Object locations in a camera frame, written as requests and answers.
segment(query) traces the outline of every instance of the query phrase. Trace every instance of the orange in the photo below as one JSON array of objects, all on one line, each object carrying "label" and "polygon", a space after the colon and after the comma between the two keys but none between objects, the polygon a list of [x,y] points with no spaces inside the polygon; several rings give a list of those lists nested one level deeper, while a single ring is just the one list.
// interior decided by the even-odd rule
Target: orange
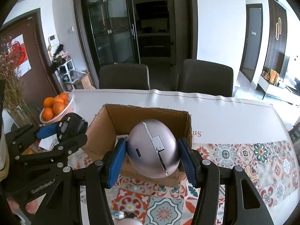
[{"label": "orange", "polygon": [[43,107],[47,108],[47,107],[52,107],[54,103],[54,98],[53,97],[47,97],[44,102],[43,102]]},{"label": "orange", "polygon": [[68,99],[69,99],[68,93],[65,93],[65,92],[60,93],[60,94],[59,94],[59,97],[61,97],[61,98],[64,99],[64,100],[68,100]]},{"label": "orange", "polygon": [[69,104],[70,102],[68,100],[64,100],[64,106],[67,107],[67,105]]},{"label": "orange", "polygon": [[55,115],[60,114],[65,109],[65,105],[63,102],[55,102],[52,111]]},{"label": "orange", "polygon": [[56,96],[56,97],[54,98],[54,103],[56,103],[56,102],[64,103],[64,99],[62,99],[62,98],[59,97],[59,96]]},{"label": "orange", "polygon": [[46,122],[50,121],[50,120],[53,118],[53,112],[52,112],[52,109],[51,109],[50,107],[46,107],[46,108],[43,110],[42,118],[43,118],[44,121],[46,121]]}]

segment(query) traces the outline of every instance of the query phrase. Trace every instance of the wooden slat wall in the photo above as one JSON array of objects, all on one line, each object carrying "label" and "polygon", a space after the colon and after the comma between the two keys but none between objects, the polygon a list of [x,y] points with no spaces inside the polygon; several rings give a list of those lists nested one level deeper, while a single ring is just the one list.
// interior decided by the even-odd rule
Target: wooden slat wall
[{"label": "wooden slat wall", "polygon": [[[287,45],[287,12],[274,0],[269,0],[269,10],[270,34],[263,71],[269,72],[273,69],[280,74]],[[282,22],[282,30],[281,35],[279,35],[279,40],[276,40],[276,23],[279,17]]]}]

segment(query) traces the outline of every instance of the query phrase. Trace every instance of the fruit basket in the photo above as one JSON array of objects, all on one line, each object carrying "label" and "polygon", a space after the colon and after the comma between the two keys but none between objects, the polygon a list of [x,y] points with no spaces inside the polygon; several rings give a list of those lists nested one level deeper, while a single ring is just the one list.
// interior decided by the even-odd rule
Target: fruit basket
[{"label": "fruit basket", "polygon": [[43,125],[49,125],[55,122],[59,122],[63,116],[65,116],[67,113],[74,113],[76,111],[76,103],[74,100],[75,96],[72,93],[68,93],[68,99],[69,99],[69,104],[64,108],[64,110],[58,114],[57,116],[53,117],[51,120],[49,121],[44,121],[42,114],[44,109],[41,111],[40,113],[40,121],[43,123]]}]

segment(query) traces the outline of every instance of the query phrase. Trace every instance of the finger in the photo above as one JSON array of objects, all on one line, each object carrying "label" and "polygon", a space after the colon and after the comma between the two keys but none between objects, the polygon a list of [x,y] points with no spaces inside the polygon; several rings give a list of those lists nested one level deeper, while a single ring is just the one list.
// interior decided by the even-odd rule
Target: finger
[{"label": "finger", "polygon": [[25,209],[28,213],[34,214],[38,209],[38,201],[35,199],[26,204]]},{"label": "finger", "polygon": [[15,214],[15,210],[19,209],[19,204],[15,202],[12,198],[6,198],[6,201],[11,209],[12,213]]}]

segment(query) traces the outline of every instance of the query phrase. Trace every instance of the black chair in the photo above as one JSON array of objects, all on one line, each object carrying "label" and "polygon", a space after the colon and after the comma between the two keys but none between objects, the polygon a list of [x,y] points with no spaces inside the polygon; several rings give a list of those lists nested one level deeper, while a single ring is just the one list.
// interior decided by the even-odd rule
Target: black chair
[{"label": "black chair", "polygon": [[233,69],[223,64],[186,59],[179,75],[177,91],[232,97]]},{"label": "black chair", "polygon": [[129,63],[102,66],[99,89],[150,90],[148,67]]}]

